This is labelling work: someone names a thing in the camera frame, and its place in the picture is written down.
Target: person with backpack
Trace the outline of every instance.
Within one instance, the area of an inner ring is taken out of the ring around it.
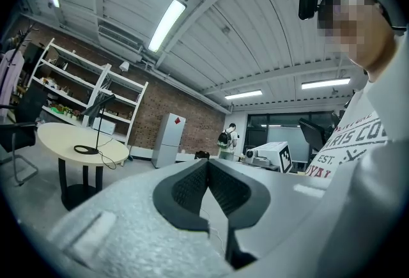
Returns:
[[[217,145],[220,148],[219,158],[234,161],[237,139],[236,124],[231,123],[229,128],[223,130],[219,135],[219,140],[217,141]]]

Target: gray floor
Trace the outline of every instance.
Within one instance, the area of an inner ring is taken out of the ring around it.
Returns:
[[[61,203],[58,160],[45,151],[40,144],[24,148],[16,153],[23,155],[38,166],[40,172],[23,186],[18,187],[13,179],[12,164],[9,163],[0,167],[0,184],[16,219],[46,236],[53,225],[67,213]],[[1,149],[0,158],[5,158],[5,156],[6,153]],[[120,179],[151,170],[155,170],[151,162],[143,160],[126,161],[123,167],[117,166],[116,170],[104,168],[103,187],[106,188]],[[17,171],[20,179],[33,172],[21,159],[17,159]],[[82,183],[82,168],[66,163],[66,178],[68,185]],[[89,169],[89,184],[95,186],[95,174],[91,168]],[[204,195],[202,209],[204,211],[201,211],[201,216],[210,221],[212,228],[217,229],[217,231],[211,229],[210,240],[217,252],[223,255],[224,252],[217,235],[219,233],[223,241],[223,248],[226,248],[227,218],[209,190]]]

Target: black bag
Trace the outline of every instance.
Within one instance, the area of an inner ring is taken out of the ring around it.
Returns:
[[[219,135],[217,145],[219,145],[219,148],[228,148],[231,144],[230,141],[231,141],[230,133],[225,130]]]

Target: pink garment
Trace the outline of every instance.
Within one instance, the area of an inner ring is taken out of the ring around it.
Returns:
[[[7,71],[9,60],[12,57],[14,50],[9,50],[0,63],[0,84],[3,81],[3,77]],[[10,68],[7,71],[7,76],[4,80],[3,88],[0,94],[0,104],[9,105],[12,92],[16,90],[17,83],[19,81],[20,73],[23,68],[24,58],[20,51],[14,56],[13,62],[10,63]],[[7,117],[8,109],[0,109],[0,123],[4,123]]]

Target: black chair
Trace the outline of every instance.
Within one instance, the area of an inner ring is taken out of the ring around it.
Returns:
[[[47,100],[47,94],[42,90],[31,86],[21,98],[17,106],[0,105],[1,108],[14,109],[16,123],[11,125],[0,125],[0,145],[11,152],[12,156],[0,161],[0,165],[13,161],[14,179],[21,186],[38,173],[38,168],[24,158],[22,155],[15,155],[15,150],[32,146],[36,143],[35,127],[36,119],[40,115],[42,106]],[[21,158],[25,163],[35,169],[33,174],[23,180],[17,178],[15,167],[16,158]]]

